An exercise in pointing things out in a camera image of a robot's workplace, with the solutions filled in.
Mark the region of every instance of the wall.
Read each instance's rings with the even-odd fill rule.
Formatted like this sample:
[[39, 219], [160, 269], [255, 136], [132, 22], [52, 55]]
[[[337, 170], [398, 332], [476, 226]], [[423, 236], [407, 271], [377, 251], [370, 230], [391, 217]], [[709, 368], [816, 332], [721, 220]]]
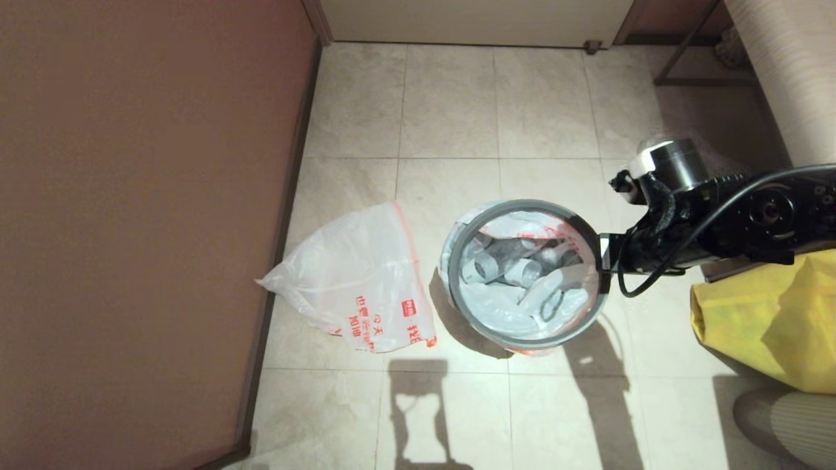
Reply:
[[[629, 25], [629, 34], [685, 36], [709, 3], [711, 0], [636, 0], [635, 8], [640, 12]], [[719, 36], [731, 25], [726, 5], [720, 2], [699, 35]]]
[[338, 41], [608, 48], [632, 0], [322, 0]]
[[0, 0], [0, 467], [232, 450], [315, 37], [298, 0]]

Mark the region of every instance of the yellow plastic bag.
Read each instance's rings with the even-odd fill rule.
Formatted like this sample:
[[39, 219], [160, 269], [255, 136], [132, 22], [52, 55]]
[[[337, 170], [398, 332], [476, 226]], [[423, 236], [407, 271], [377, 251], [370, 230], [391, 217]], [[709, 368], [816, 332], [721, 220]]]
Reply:
[[708, 347], [801, 391], [836, 394], [836, 250], [691, 288]]

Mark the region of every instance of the floor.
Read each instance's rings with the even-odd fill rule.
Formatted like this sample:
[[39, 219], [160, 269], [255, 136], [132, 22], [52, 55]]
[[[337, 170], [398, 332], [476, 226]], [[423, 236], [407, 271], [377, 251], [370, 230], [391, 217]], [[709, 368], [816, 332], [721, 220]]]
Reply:
[[[482, 202], [545, 199], [598, 232], [623, 232], [642, 211], [606, 181], [643, 139], [671, 129], [704, 136], [721, 165], [781, 166], [751, 89], [652, 85], [671, 52], [326, 48], [287, 250], [346, 212], [394, 198], [444, 316], [436, 260], [453, 221]], [[700, 48], [676, 73], [746, 74]], [[689, 287], [700, 281], [691, 270], [637, 299], [613, 293], [593, 328], [543, 358], [502, 357], [438, 316], [433, 348], [353, 351], [277, 299], [253, 455], [232, 468], [795, 468], [735, 428], [734, 399], [765, 382], [697, 344]]]

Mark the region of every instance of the door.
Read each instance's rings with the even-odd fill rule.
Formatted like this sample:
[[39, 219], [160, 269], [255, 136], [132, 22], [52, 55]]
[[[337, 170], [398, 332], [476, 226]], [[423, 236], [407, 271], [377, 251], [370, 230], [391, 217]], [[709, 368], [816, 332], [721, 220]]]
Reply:
[[0, 468], [247, 449], [300, 0], [0, 1]]
[[321, 0], [338, 41], [609, 47], [633, 0]]

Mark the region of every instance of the gray trash can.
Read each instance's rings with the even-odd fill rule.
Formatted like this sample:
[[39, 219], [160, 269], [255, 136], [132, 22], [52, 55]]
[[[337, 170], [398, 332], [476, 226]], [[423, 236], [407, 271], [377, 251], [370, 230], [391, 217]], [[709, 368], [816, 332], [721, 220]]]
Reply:
[[[515, 248], [523, 263], [516, 259], [500, 268], [494, 262], [474, 268], [476, 257], [486, 258], [483, 252], [496, 246], [482, 246], [485, 239], [489, 240], [487, 243], [498, 240], [506, 245], [522, 239], [526, 242], [516, 247], [533, 248]], [[571, 253], [564, 246], [569, 246]], [[548, 256], [543, 253], [549, 247], [566, 252], [560, 253], [563, 261], [548, 271], [544, 269], [533, 285], [521, 281], [520, 273], [509, 274], [514, 268], [510, 264], [526, 268], [547, 264], [544, 260]], [[527, 259], [542, 263], [530, 263]], [[488, 203], [462, 216], [445, 243], [439, 274], [451, 304], [479, 334], [512, 352], [545, 355], [583, 333], [595, 321], [610, 282], [610, 276], [601, 273], [599, 267], [598, 235], [583, 218], [550, 202], [515, 200]], [[509, 280], [504, 284], [493, 281], [497, 273]], [[513, 292], [519, 293], [516, 298]]]

